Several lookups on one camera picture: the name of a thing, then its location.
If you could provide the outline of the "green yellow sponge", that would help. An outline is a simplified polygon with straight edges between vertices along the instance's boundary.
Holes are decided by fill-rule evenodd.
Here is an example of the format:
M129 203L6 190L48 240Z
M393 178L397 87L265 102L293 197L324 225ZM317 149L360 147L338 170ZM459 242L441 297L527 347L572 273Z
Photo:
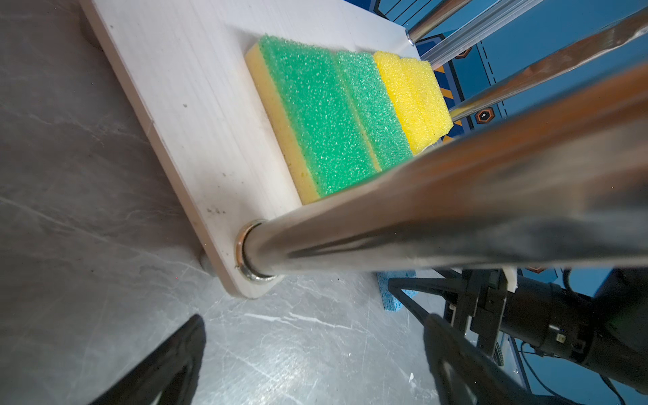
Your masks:
M342 51L334 54L334 61L379 170L410 160L413 153L374 57Z

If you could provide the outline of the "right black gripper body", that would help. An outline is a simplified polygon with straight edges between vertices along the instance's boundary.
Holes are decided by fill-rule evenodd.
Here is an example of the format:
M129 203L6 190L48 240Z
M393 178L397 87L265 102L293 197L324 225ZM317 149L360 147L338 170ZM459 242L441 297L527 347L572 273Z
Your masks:
M470 330L478 336L477 347L490 357L502 357L497 342L509 291L509 276L516 289L516 269L467 270L464 274L453 269L443 269L444 278L459 278L467 283L465 290L450 293L445 298L444 319L460 332Z

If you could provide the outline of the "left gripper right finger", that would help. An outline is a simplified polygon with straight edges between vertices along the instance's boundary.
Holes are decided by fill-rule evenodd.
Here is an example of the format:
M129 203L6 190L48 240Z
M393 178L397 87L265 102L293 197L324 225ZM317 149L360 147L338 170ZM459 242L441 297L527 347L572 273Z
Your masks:
M540 404L442 317L424 322L425 354L442 404Z

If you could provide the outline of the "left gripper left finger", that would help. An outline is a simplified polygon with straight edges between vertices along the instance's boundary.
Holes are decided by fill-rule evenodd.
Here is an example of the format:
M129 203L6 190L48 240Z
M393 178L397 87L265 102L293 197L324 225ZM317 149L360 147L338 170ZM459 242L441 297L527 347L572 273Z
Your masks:
M206 346L204 319L195 314L94 404L190 404Z

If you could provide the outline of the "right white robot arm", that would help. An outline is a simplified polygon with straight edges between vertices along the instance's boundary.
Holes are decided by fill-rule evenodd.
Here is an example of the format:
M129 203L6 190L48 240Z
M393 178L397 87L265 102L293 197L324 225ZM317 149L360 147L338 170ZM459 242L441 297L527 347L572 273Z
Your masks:
M494 361L500 334L594 371L609 387L647 391L647 271L615 268L594 296L501 270L391 278L389 292L423 326L425 354L444 404L560 403L537 396Z

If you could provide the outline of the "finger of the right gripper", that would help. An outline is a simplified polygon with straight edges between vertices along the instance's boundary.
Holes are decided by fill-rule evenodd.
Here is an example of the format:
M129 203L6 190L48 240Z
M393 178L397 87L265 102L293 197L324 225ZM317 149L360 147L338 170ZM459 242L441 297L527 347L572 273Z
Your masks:
M409 297L405 291L416 291L429 295L438 295L449 301L456 298L455 310L449 323L452 327L467 327L468 314L466 306L460 304L461 297L465 294L467 280L463 277L455 278L391 278L388 281L389 292L422 324L425 324L430 313L420 304Z

